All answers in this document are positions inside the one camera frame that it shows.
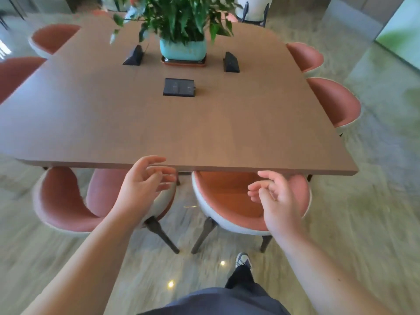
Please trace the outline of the person's right hand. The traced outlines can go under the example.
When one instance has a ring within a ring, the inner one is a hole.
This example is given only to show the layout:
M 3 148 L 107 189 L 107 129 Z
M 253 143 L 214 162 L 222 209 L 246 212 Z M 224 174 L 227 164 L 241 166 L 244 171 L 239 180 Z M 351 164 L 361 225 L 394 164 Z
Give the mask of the person's right hand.
M 296 198 L 288 180 L 285 191 L 260 188 L 260 181 L 250 184 L 247 194 L 252 202 L 262 205 L 268 231 L 278 245 L 286 249 L 288 245 L 304 236 Z

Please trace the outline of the person's left hand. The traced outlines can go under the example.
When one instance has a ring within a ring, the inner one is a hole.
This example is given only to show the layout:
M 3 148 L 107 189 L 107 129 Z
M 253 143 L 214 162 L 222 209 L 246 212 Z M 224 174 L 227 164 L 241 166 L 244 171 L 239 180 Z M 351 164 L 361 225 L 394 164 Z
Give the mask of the person's left hand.
M 126 225 L 137 226 L 150 211 L 155 198 L 176 183 L 176 169 L 156 163 L 147 174 L 126 174 L 110 216 Z

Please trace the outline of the person's right forearm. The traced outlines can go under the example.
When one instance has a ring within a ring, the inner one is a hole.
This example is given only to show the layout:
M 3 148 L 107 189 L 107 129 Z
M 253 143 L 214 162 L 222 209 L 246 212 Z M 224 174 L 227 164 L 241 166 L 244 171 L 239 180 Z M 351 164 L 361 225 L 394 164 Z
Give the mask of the person's right forearm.
M 270 232 L 319 315 L 394 315 L 302 229 Z

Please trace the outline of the person's left forearm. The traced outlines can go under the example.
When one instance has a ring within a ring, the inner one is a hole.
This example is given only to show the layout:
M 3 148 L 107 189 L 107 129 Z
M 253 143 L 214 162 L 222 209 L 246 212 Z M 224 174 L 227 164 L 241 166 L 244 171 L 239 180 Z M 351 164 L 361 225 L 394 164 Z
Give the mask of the person's left forearm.
M 114 207 L 21 315 L 103 315 L 144 216 L 139 207 Z

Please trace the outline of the black flat socket panel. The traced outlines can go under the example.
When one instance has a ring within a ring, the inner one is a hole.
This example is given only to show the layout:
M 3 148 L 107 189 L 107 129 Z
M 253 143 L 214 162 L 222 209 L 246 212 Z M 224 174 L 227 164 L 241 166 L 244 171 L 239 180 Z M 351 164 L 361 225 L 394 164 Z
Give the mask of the black flat socket panel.
M 195 82 L 192 79 L 165 78 L 163 95 L 195 97 Z

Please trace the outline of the grey and white sneaker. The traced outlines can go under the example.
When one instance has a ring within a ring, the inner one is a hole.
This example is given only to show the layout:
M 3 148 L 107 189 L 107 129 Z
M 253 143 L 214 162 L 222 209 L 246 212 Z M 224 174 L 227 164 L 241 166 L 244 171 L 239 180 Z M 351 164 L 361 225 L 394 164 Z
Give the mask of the grey and white sneaker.
M 251 260 L 249 255 L 245 252 L 240 252 L 235 260 L 236 268 L 240 266 L 246 266 L 248 269 L 252 268 Z

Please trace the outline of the brown plant pot tray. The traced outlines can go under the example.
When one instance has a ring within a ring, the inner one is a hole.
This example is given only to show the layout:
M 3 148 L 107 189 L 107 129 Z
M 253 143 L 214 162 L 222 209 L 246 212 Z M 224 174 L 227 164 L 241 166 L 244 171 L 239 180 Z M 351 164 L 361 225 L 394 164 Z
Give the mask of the brown plant pot tray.
M 164 56 L 161 57 L 161 62 L 168 66 L 176 67 L 205 67 L 206 66 L 207 55 L 203 59 L 198 61 L 193 60 L 177 60 L 177 59 L 168 59 Z

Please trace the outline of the black triangular socket stand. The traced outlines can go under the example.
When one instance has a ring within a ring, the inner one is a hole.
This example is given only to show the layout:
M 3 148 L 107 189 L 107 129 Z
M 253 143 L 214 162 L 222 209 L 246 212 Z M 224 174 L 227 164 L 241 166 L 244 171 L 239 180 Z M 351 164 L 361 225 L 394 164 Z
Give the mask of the black triangular socket stand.
M 223 69 L 226 73 L 240 73 L 238 59 L 231 52 L 225 52 Z
M 140 66 L 144 57 L 144 51 L 141 45 L 136 45 L 131 55 L 124 61 L 123 65 Z

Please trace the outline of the black trouser leg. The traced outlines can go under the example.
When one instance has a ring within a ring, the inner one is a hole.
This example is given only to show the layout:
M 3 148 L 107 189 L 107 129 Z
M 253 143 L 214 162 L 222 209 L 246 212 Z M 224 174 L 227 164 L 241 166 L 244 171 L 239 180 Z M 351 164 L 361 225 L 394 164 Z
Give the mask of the black trouser leg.
M 229 277 L 224 288 L 235 289 L 252 292 L 254 289 L 255 281 L 251 273 L 251 268 L 247 265 L 239 265 L 235 268 L 232 275 Z

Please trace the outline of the teal ceramic plant pot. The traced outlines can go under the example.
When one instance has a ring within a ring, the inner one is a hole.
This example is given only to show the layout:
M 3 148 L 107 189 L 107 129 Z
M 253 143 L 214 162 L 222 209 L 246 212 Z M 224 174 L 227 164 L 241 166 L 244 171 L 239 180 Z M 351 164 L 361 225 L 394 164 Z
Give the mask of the teal ceramic plant pot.
M 207 54 L 207 41 L 191 41 L 183 44 L 160 39 L 160 52 L 168 60 L 194 61 L 204 59 Z

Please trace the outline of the grey garment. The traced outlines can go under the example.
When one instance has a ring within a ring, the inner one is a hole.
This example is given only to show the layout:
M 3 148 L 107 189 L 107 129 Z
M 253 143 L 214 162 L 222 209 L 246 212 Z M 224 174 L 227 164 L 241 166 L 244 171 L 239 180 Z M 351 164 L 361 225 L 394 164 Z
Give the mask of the grey garment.
M 257 283 L 250 289 L 211 287 L 137 315 L 291 315 Z

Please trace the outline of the green leafy plant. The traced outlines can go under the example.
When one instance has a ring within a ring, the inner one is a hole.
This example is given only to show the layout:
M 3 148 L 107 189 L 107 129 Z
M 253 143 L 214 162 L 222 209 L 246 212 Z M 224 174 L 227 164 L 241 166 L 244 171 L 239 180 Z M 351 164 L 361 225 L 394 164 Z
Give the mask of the green leafy plant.
M 181 43 L 205 40 L 209 31 L 211 41 L 217 35 L 233 36 L 232 22 L 222 19 L 230 12 L 243 6 L 236 0 L 113 0 L 116 8 L 130 3 L 125 17 L 113 14 L 117 25 L 110 37 L 112 44 L 126 23 L 142 20 L 138 34 L 139 43 L 148 32 L 153 32 L 167 43 Z

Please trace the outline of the black metal planter stand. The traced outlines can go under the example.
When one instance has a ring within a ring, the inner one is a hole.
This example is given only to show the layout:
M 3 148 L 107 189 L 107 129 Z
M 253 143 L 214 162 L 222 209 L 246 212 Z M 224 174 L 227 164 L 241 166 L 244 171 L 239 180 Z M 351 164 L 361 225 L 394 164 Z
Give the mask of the black metal planter stand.
M 241 23 L 247 23 L 247 24 L 253 24 L 253 25 L 261 26 L 261 27 L 264 28 L 265 27 L 265 24 L 266 24 L 266 20 L 267 20 L 267 15 L 268 15 L 269 7 L 270 7 L 270 3 L 268 3 L 266 5 L 266 7 L 265 7 L 264 16 L 263 16 L 263 20 L 262 21 L 249 21 L 249 20 L 245 20 L 246 15 L 249 12 L 249 2 L 247 1 L 245 3 L 244 9 L 243 9 L 243 16 L 242 16 L 241 19 L 239 19 L 239 22 L 241 22 Z

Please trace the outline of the white planter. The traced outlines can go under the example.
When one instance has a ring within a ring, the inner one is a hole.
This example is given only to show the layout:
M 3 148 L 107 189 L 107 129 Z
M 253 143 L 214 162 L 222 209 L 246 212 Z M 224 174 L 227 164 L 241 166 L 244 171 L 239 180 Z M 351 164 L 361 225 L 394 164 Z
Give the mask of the white planter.
M 235 0 L 237 4 L 240 4 L 243 8 L 237 7 L 235 9 L 235 15 L 242 19 L 243 10 L 245 8 L 246 2 L 249 4 L 248 13 L 245 16 L 246 21 L 260 22 L 264 19 L 264 11 L 267 4 L 270 4 L 273 0 Z

